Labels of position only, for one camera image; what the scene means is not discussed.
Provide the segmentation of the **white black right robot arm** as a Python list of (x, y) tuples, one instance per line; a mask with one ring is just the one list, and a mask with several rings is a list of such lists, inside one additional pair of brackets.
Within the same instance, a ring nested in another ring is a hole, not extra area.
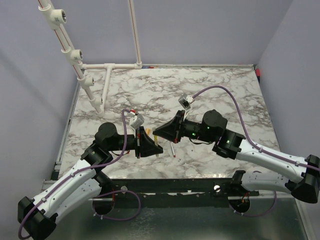
[(253, 163), (269, 173), (245, 172), (230, 182), (229, 189), (240, 196), (246, 191), (268, 190), (291, 194), (294, 198), (315, 204), (320, 191), (320, 159), (286, 154), (258, 144), (240, 133), (227, 129), (227, 119), (216, 110), (207, 111), (200, 123), (184, 118), (179, 110), (175, 117), (153, 132), (175, 144), (186, 137), (214, 144), (212, 151), (226, 159)]

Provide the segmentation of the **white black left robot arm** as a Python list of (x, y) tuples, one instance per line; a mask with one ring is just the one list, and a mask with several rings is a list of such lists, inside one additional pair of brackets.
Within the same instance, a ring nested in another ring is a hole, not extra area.
[(103, 198), (113, 191), (111, 180), (102, 169), (115, 159), (112, 151), (134, 151), (137, 158), (163, 153), (163, 148), (140, 126), (135, 134), (120, 135), (111, 122), (103, 123), (93, 143), (84, 151), (73, 167), (49, 188), (18, 202), (18, 237), (26, 230), (34, 240), (46, 239), (57, 224), (70, 212), (96, 195)]

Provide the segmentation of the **yellow highlighter pen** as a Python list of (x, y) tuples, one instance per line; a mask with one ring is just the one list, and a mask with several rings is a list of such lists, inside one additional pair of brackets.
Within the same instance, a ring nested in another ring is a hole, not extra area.
[(156, 135), (153, 135), (153, 136), (154, 136), (154, 144), (155, 144), (156, 147), (158, 147), (159, 146), (158, 137)]

